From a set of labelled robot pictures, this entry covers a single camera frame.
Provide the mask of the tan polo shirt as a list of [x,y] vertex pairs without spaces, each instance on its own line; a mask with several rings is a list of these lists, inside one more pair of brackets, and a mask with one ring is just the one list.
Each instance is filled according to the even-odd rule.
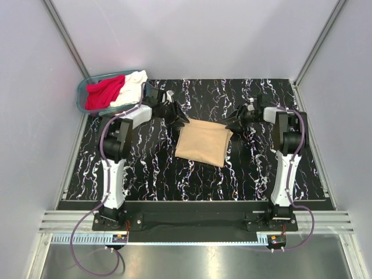
[[223,167],[232,136],[223,124],[191,119],[180,130],[175,156]]

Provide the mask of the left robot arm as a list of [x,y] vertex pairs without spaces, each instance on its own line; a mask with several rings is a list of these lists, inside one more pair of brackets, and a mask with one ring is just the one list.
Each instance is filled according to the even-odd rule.
[[116,109],[102,116],[98,151],[103,167],[103,195],[94,216],[94,230],[119,230],[129,225],[122,186],[133,132],[153,118],[163,119],[171,127],[183,127],[189,123],[173,96],[172,90],[153,90],[151,94],[142,96],[138,104],[130,105],[129,109]]

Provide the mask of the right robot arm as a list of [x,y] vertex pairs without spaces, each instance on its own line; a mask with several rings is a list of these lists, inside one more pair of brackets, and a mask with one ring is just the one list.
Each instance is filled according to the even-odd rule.
[[309,146],[307,114],[271,105],[267,96],[260,94],[238,105],[224,121],[226,128],[234,133],[243,132],[250,123],[266,122],[273,125],[271,135],[277,155],[274,189],[263,216],[248,223],[273,231],[297,231],[294,185],[302,154]]

